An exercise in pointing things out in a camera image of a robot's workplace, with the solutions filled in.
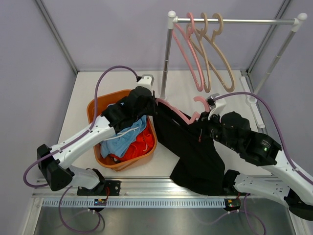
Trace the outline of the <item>bright orange shorts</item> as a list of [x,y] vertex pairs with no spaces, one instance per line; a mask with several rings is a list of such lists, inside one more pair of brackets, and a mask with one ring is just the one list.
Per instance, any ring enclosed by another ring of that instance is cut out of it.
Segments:
[[115,161],[128,161],[148,153],[154,147],[154,144],[155,140],[153,134],[147,126],[144,131],[137,136],[135,142],[131,143],[127,152],[121,159],[116,158],[114,154],[109,154],[108,156],[114,158]]

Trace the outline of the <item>black shorts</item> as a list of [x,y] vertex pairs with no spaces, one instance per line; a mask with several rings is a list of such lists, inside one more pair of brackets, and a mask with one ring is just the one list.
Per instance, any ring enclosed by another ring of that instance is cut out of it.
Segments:
[[153,123],[158,142],[179,157],[172,181],[198,194],[221,195],[225,165],[205,131],[188,125],[161,102],[156,104]]

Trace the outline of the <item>light blue shorts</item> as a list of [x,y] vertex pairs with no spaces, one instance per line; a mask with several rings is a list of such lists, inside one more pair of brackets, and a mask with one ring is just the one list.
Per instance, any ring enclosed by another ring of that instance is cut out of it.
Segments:
[[142,116],[138,121],[134,122],[131,127],[123,129],[112,138],[108,138],[100,142],[100,153],[103,158],[109,154],[114,154],[116,158],[121,159],[131,143],[135,142],[137,136],[147,127],[147,116]]

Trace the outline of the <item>beige hanger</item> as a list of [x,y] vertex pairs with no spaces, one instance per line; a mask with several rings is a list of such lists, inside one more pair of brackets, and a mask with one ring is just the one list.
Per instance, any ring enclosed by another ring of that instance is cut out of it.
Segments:
[[220,75],[220,73],[218,72],[217,70],[217,74],[216,77],[218,78],[219,82],[221,83],[221,85],[223,86],[223,88],[228,92],[228,93],[231,93],[235,90],[235,78],[234,78],[234,74],[233,74],[233,71],[232,71],[232,68],[226,58],[226,56],[224,55],[224,53],[222,52],[222,50],[218,47],[218,45],[216,44],[216,37],[221,35],[221,33],[223,32],[224,30],[224,21],[223,21],[223,17],[221,16],[220,13],[214,13],[212,15],[212,17],[216,20],[218,20],[218,29],[214,29],[213,32],[212,32],[212,35],[209,36],[208,35],[208,31],[207,31],[207,36],[204,36],[203,39],[202,39],[202,42],[203,40],[205,40],[206,42],[208,42],[212,48],[216,51],[216,53],[219,55],[221,61],[223,62],[227,72],[228,72],[228,75],[229,75],[229,78],[230,78],[230,82],[231,84],[230,85],[227,85],[226,81],[223,79],[223,77]]
[[[206,50],[204,48],[202,39],[204,36],[207,36],[207,31],[208,31],[208,22],[207,22],[207,14],[202,12],[201,17],[204,19],[204,28],[202,29],[197,29],[194,24],[195,20],[193,17],[193,14],[191,12],[187,12],[186,16],[191,20],[191,23],[187,25],[186,27],[186,32],[187,32],[187,39],[192,45],[192,48],[198,52],[198,54],[203,58],[204,63],[206,65],[206,73],[207,73],[207,78],[208,81],[206,82],[205,79],[203,79],[203,85],[204,85],[204,90],[206,93],[209,93],[212,88],[212,81],[211,81],[211,71],[213,71],[215,74],[217,74],[216,68],[213,66],[211,61],[208,59]],[[196,39],[198,41],[199,47],[196,46],[195,42],[192,40],[191,35],[195,34]]]

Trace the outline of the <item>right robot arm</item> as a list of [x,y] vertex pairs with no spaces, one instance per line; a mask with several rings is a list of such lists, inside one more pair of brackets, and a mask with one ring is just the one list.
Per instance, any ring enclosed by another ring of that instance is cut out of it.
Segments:
[[198,122],[205,137],[280,179],[278,183],[269,183],[230,169],[221,183],[226,194],[240,192],[262,196],[287,207],[302,219],[313,219],[313,187],[298,174],[299,166],[292,167],[288,162],[278,142],[266,134],[252,131],[249,120],[236,112],[223,116],[203,112]]

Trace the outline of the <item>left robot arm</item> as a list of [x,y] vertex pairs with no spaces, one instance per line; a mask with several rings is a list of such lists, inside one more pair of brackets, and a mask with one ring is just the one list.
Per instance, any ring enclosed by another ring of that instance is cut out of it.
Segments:
[[123,157],[129,146],[148,126],[155,112],[155,94],[138,86],[109,105],[92,123],[63,143],[37,148],[38,167],[52,191],[81,187],[92,195],[104,192],[106,181],[97,169],[72,166],[86,151],[101,143],[105,155]]

